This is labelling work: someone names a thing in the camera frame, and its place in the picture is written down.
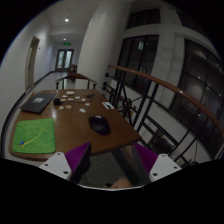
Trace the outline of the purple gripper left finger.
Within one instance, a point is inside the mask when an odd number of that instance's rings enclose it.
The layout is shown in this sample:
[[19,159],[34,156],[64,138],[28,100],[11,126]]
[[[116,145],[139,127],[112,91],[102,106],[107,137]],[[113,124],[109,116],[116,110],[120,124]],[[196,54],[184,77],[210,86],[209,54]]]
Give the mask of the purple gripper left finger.
[[91,143],[87,142],[67,153],[56,152],[40,168],[78,184],[90,167]]

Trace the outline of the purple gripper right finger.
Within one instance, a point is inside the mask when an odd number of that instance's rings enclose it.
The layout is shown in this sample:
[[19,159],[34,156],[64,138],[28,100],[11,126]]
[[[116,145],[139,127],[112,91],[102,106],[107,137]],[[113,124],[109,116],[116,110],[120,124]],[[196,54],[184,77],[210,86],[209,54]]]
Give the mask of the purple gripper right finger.
[[156,154],[138,143],[133,144],[133,157],[142,182],[154,182],[181,170],[167,154]]

